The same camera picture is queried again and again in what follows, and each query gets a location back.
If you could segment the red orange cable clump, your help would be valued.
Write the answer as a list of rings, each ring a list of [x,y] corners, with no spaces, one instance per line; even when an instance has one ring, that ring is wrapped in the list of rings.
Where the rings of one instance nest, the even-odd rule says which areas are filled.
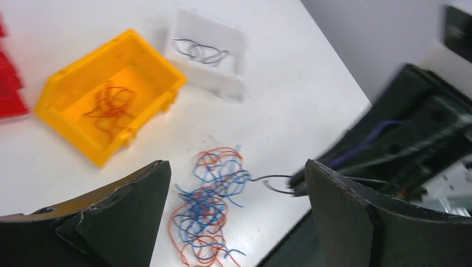
[[[136,97],[137,93],[127,87],[107,86],[96,92],[93,109],[85,112],[83,116],[94,119],[93,125],[106,134],[110,144],[115,139],[116,130],[127,128],[126,125],[120,125],[120,121],[135,119],[129,109]]]

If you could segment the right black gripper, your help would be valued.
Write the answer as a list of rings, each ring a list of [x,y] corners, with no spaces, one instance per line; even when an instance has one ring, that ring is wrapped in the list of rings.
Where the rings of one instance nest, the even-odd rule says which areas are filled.
[[[371,108],[317,160],[386,195],[412,197],[471,154],[471,97],[435,72],[402,65]]]

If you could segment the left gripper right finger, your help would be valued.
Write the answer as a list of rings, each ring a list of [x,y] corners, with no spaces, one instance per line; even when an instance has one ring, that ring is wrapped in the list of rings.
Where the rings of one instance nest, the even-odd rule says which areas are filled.
[[[328,266],[470,266],[471,218],[384,195],[315,160],[309,200]]]

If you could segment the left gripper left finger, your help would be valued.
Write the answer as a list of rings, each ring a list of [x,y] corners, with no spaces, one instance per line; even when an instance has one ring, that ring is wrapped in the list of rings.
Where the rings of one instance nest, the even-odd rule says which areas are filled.
[[[171,167],[156,160],[76,198],[1,217],[2,266],[149,266]]]

